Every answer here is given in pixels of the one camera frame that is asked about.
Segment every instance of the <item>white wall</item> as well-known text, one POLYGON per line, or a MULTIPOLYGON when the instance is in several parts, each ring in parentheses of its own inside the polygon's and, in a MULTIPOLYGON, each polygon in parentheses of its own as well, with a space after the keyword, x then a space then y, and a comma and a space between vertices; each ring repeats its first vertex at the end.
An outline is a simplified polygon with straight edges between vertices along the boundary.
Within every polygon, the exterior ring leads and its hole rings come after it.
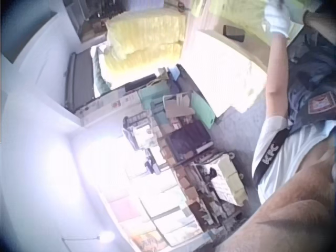
POLYGON ((112 230, 116 240, 73 242, 73 252, 132 251, 111 219, 93 208, 83 188, 67 134, 79 119, 32 84, 2 55, 2 230, 15 251, 66 251, 61 236, 96 237, 112 230))

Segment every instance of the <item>clutter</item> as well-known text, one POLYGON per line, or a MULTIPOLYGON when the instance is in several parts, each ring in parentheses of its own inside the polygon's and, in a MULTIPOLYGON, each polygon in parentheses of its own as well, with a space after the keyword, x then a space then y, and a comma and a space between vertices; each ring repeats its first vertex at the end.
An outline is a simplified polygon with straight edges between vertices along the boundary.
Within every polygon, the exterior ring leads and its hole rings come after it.
POLYGON ((188 200, 195 200, 198 198, 198 193, 195 187, 191 186, 184 190, 184 194, 188 200))
POLYGON ((163 105, 168 118, 184 117, 195 114, 195 110, 190 108, 190 98, 188 93, 164 96, 163 105))
POLYGON ((211 129, 215 123, 216 115, 206 100, 196 92, 192 92, 191 94, 191 107, 195 110, 197 117, 202 123, 208 129, 211 129))
POLYGON ((190 183, 186 177, 183 177, 178 182, 183 189, 188 188, 190 186, 190 183))
POLYGON ((231 204, 243 206, 244 200, 248 199, 247 194, 229 155, 223 154, 204 167, 209 172, 216 171, 211 183, 218 197, 231 204))

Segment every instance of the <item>white glove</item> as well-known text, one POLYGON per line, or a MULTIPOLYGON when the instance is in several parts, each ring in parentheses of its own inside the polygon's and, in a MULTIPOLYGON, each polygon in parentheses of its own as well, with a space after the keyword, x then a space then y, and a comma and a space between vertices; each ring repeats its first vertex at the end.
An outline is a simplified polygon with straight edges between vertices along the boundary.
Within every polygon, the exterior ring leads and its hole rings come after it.
POLYGON ((288 8, 280 0, 270 0, 265 7, 265 20, 271 33, 281 33, 288 38, 290 17, 288 8))

